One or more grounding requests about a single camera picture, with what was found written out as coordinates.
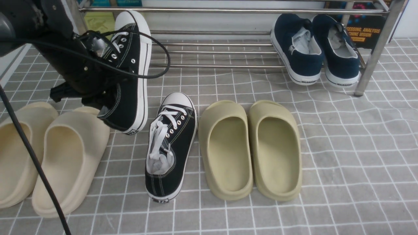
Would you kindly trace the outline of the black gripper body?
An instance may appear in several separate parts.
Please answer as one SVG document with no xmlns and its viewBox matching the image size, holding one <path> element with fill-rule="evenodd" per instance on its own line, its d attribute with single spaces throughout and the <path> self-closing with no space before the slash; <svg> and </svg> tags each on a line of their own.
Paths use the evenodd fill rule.
<svg viewBox="0 0 418 235">
<path fill-rule="evenodd" d="M 65 81 L 51 89 L 52 100 L 81 98 L 82 104 L 95 108 L 114 105 L 120 74 L 93 49 L 100 39 L 110 44 L 110 40 L 97 31 L 82 35 L 72 33 L 69 37 L 47 32 L 36 39 L 36 49 Z"/>
</svg>

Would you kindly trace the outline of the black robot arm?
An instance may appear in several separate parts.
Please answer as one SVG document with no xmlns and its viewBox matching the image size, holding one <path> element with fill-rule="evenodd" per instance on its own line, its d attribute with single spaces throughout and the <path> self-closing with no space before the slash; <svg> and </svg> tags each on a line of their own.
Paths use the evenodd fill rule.
<svg viewBox="0 0 418 235">
<path fill-rule="evenodd" d="M 2 0 L 1 55 L 29 43 L 63 77 L 50 98 L 81 98 L 85 106 L 101 109 L 116 102 L 116 73 L 100 66 L 96 50 L 99 32 L 74 31 L 61 0 Z"/>
</svg>

